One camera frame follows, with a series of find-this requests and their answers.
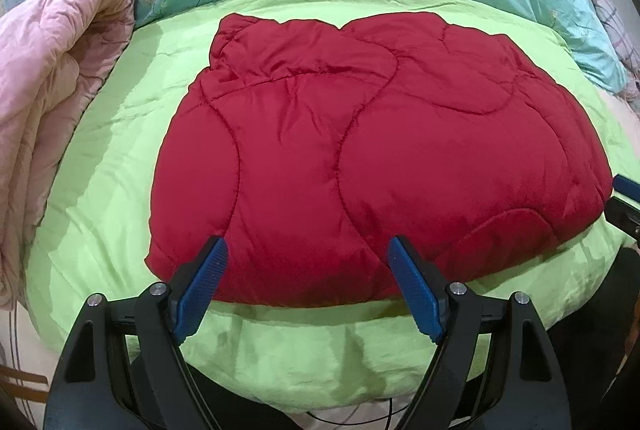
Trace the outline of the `plaid pink pillow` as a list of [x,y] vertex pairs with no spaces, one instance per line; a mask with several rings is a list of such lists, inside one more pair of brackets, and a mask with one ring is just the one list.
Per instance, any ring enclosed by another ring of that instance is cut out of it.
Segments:
[[610,0],[591,0],[594,11],[608,34],[618,60],[626,72],[626,84],[616,96],[639,115],[639,48],[626,31],[622,16]]

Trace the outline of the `light green bed sheet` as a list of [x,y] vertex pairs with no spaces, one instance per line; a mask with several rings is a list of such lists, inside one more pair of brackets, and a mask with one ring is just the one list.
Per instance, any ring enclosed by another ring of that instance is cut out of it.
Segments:
[[[639,175],[638,118],[594,86],[552,28],[472,0],[223,0],[134,32],[58,167],[26,262],[26,299],[41,340],[61,350],[85,300],[134,297],[152,284],[150,190],[160,143],[231,13],[334,25],[431,11],[509,36],[588,113],[614,171]],[[213,302],[186,361],[225,388],[288,413],[356,405],[416,390],[434,354],[404,302],[279,309]]]

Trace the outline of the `pink folded quilt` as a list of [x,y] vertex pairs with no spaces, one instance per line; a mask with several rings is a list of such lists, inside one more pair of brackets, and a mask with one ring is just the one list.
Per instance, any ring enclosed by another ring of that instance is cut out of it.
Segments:
[[25,0],[1,18],[1,306],[82,114],[134,31],[134,0]]

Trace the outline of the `red quilted puffer coat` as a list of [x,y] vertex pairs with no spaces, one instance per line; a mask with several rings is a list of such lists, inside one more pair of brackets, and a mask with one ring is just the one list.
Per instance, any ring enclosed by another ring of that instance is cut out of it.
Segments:
[[167,280],[220,236],[217,300],[353,305],[397,294],[394,236],[472,281],[585,231],[612,181],[582,105],[506,35],[232,13],[160,146],[145,263]]

